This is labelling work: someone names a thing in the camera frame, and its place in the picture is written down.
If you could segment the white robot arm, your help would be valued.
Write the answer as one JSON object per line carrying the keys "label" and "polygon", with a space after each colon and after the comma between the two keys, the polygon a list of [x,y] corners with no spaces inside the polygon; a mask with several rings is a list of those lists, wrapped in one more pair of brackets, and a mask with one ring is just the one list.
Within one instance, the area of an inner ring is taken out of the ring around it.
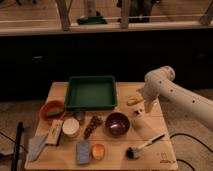
{"label": "white robot arm", "polygon": [[149,71],[144,77],[144,86],[138,89],[145,101],[145,109],[151,110],[151,103],[159,95],[191,113],[200,123],[213,132],[213,101],[175,84],[175,71],[163,66]]}

